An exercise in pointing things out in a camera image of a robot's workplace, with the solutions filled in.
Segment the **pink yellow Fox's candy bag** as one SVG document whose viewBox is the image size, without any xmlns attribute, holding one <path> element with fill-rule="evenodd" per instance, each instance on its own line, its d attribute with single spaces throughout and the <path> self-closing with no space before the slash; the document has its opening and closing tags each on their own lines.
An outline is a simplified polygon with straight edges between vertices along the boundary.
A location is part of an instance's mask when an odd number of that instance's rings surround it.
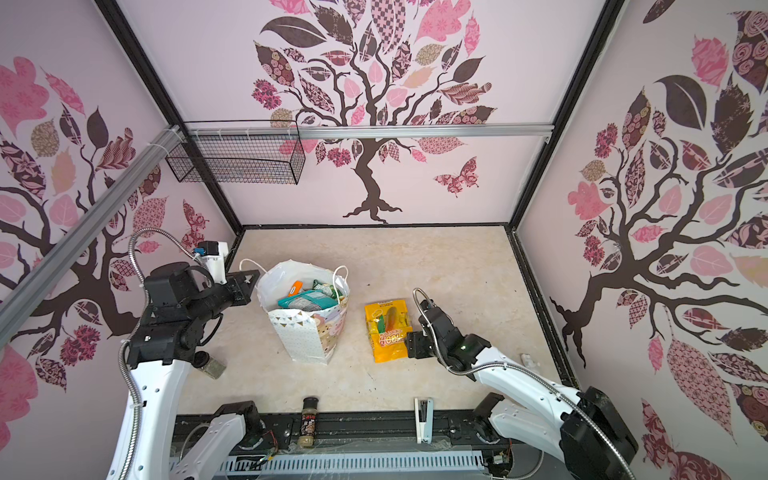
<svg viewBox="0 0 768 480">
<path fill-rule="evenodd" d="M 288 291 L 288 296 L 293 296 L 293 295 L 296 295 L 298 293 L 301 293 L 302 290 L 303 290 L 303 282 L 302 281 L 295 281 L 291 285 L 291 287 L 290 287 L 290 289 Z"/>
</svg>

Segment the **yellow orange mango snack bag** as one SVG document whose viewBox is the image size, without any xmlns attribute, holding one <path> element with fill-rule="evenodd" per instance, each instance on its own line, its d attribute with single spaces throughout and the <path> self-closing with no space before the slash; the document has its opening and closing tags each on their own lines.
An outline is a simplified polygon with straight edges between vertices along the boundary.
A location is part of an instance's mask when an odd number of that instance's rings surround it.
<svg viewBox="0 0 768 480">
<path fill-rule="evenodd" d="M 371 303 L 365 306 L 365 321 L 375 363 L 408 357 L 405 343 L 413 331 L 405 299 Z"/>
</svg>

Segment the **white paper bag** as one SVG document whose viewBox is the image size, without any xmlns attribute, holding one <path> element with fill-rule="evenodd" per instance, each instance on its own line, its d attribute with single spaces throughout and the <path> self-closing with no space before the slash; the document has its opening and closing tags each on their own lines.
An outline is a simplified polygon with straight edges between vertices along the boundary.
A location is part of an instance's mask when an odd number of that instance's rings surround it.
<svg viewBox="0 0 768 480">
<path fill-rule="evenodd" d="M 345 325 L 350 293 L 348 268 L 340 265 L 329 270 L 287 260 L 266 269 L 251 259 L 241 260 L 239 266 L 261 270 L 256 296 L 291 359 L 306 364 L 328 364 Z M 314 290 L 314 280 L 334 284 L 342 289 L 344 297 L 337 300 L 336 306 L 314 312 L 278 306 L 280 299 L 289 297 L 288 291 L 295 281 L 303 282 L 303 292 Z"/>
</svg>

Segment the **teal white snack packet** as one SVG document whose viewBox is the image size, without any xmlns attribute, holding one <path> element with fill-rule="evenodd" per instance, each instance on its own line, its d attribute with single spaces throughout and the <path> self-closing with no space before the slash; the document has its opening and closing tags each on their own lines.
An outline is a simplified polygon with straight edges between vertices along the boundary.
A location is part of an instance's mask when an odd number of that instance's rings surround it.
<svg viewBox="0 0 768 480">
<path fill-rule="evenodd" d="M 281 309 L 296 309 L 306 312 L 325 310 L 337 304 L 336 299 L 319 290 L 303 291 L 278 301 L 278 306 Z"/>
</svg>

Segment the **green Fox's bag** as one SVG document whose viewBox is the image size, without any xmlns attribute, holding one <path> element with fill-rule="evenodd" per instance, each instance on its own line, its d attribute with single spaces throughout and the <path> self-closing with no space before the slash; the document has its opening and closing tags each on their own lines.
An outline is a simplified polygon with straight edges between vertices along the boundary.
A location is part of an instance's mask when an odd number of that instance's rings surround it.
<svg viewBox="0 0 768 480">
<path fill-rule="evenodd" d="M 342 289 L 331 283 L 323 283 L 319 280 L 314 280 L 313 289 L 334 300 L 340 300 L 344 297 Z"/>
</svg>

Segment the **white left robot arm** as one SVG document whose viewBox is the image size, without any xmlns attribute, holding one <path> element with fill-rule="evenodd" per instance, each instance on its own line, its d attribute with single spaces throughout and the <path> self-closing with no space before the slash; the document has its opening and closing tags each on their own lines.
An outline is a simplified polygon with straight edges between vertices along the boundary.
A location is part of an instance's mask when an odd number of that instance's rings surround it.
<svg viewBox="0 0 768 480">
<path fill-rule="evenodd" d="M 175 262 L 145 279 L 148 304 L 118 354 L 129 395 L 108 478 L 211 479 L 233 449 L 261 440 L 265 426 L 254 402 L 224 404 L 178 464 L 170 462 L 181 393 L 205 327 L 249 304 L 259 277 L 246 270 L 217 282 L 199 265 Z"/>
</svg>

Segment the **small glass spice jar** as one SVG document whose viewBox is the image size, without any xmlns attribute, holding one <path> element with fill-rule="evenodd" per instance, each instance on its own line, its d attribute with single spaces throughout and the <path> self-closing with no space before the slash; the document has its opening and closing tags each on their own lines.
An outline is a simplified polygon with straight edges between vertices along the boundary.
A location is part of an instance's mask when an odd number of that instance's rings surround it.
<svg viewBox="0 0 768 480">
<path fill-rule="evenodd" d="M 192 366 L 214 380 L 219 379 L 226 370 L 225 364 L 206 351 L 197 351 L 195 353 Z"/>
</svg>

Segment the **small white figurine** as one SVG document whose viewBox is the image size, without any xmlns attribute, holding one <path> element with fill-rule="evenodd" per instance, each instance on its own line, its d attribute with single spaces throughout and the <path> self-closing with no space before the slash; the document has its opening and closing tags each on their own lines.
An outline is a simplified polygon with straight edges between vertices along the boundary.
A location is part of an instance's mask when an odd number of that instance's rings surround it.
<svg viewBox="0 0 768 480">
<path fill-rule="evenodd" d="M 535 359 L 530 354 L 521 353 L 520 360 L 521 360 L 521 364 L 528 370 L 531 370 L 537 374 L 540 373 L 540 364 L 536 362 Z"/>
</svg>

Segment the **spice bottle black cap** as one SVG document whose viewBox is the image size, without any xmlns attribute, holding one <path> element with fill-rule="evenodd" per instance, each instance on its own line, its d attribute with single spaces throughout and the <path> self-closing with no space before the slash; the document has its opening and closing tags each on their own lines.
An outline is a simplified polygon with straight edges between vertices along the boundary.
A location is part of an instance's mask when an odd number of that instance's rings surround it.
<svg viewBox="0 0 768 480">
<path fill-rule="evenodd" d="M 298 445 L 302 448 L 310 448 L 315 443 L 318 404 L 319 399 L 316 396 L 308 396 L 303 399 L 298 438 Z"/>
</svg>

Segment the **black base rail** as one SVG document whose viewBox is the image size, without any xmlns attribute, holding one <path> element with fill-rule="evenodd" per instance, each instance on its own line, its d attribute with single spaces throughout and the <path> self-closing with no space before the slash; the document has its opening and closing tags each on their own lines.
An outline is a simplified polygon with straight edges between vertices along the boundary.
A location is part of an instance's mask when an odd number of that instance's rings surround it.
<svg viewBox="0 0 768 480">
<path fill-rule="evenodd" d="M 301 413 L 245 412 L 255 423 L 233 456 L 286 452 L 298 445 Z M 626 465 L 637 453 L 637 442 L 616 410 L 605 401 L 582 400 L 571 412 L 558 414 L 547 429 L 539 418 L 489 394 L 473 410 L 434 410 L 432 442 L 446 440 L 483 454 L 485 468 L 501 475 L 513 465 L 511 449 L 527 444 L 558 457 L 576 479 L 626 479 Z M 406 411 L 317 413 L 317 442 L 346 444 L 382 439 L 416 441 L 415 415 Z"/>
</svg>

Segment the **back aluminium rail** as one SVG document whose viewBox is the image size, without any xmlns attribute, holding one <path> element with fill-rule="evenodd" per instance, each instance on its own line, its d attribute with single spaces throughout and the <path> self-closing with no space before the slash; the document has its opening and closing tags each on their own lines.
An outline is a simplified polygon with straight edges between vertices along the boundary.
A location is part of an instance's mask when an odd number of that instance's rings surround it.
<svg viewBox="0 0 768 480">
<path fill-rule="evenodd" d="M 549 138 L 554 126 L 545 123 L 474 124 L 474 125 L 407 125 L 407 126 L 290 126 L 192 128 L 194 137 L 235 136 L 246 138 L 286 135 L 296 139 L 383 139 L 383 138 L 442 138 L 442 137 L 544 137 Z"/>
</svg>

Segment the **aluminium rail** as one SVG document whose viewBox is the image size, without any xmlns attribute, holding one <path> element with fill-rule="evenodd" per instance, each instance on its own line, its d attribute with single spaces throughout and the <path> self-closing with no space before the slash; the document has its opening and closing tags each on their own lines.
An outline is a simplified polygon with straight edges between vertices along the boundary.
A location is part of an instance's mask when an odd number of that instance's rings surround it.
<svg viewBox="0 0 768 480">
<path fill-rule="evenodd" d="M 407 126 L 290 126 L 192 128 L 194 137 L 235 136 L 246 138 L 286 135 L 296 139 L 383 139 L 383 138 L 442 138 L 442 137 L 544 137 L 549 138 L 554 126 L 545 123 L 474 124 L 474 125 L 407 125 Z"/>
<path fill-rule="evenodd" d="M 42 258 L 39 266 L 25 277 L 20 286 L 14 288 L 1 305 L 1 343 L 3 345 L 10 341 L 32 315 L 91 241 L 125 204 L 131 193 L 181 140 L 179 126 L 167 126 L 163 129 L 119 176 L 115 184 L 83 214 L 78 223 L 64 235 L 50 253 Z"/>
</svg>

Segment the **left aluminium rail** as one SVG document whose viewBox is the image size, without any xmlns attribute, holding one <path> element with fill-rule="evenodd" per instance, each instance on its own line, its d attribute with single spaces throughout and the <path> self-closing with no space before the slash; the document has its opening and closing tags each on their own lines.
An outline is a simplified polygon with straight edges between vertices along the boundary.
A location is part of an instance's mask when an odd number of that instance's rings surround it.
<svg viewBox="0 0 768 480">
<path fill-rule="evenodd" d="M 32 315 L 91 241 L 125 204 L 131 193 L 181 140 L 179 126 L 167 126 L 163 129 L 119 176 L 115 184 L 83 214 L 78 223 L 64 235 L 50 253 L 42 258 L 39 266 L 25 277 L 20 286 L 14 288 L 1 305 L 1 343 L 3 345 L 10 341 Z"/>
</svg>

